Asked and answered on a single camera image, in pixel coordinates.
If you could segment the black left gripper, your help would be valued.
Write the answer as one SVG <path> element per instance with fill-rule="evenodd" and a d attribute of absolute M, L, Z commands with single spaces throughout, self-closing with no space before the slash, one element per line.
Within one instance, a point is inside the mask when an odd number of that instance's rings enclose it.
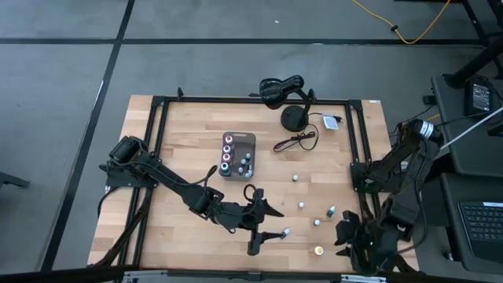
<path fill-rule="evenodd" d="M 272 208 L 268 201 L 264 199 L 264 190 L 252 188 L 252 195 L 246 206 L 240 206 L 238 203 L 222 202 L 223 194 L 219 191 L 210 191 L 204 193 L 207 201 L 205 215 L 215 224 L 223 226 L 230 233 L 236 229 L 249 230 L 251 239 L 248 242 L 248 255 L 258 255 L 260 245 L 264 241 L 274 238 L 283 239 L 285 234 L 259 232 L 259 224 L 265 220 L 265 215 L 273 217 L 284 217 L 278 210 Z"/>

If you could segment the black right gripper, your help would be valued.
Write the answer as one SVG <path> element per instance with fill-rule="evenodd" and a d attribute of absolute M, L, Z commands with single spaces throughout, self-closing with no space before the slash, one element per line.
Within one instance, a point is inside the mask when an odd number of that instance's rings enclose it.
<path fill-rule="evenodd" d="M 353 270 L 360 274 L 393 270 L 401 258 L 398 253 L 398 230 L 359 226 L 357 214 L 343 211 L 343 219 L 336 224 L 337 239 L 334 245 L 352 244 L 336 252 L 336 255 L 351 258 Z"/>

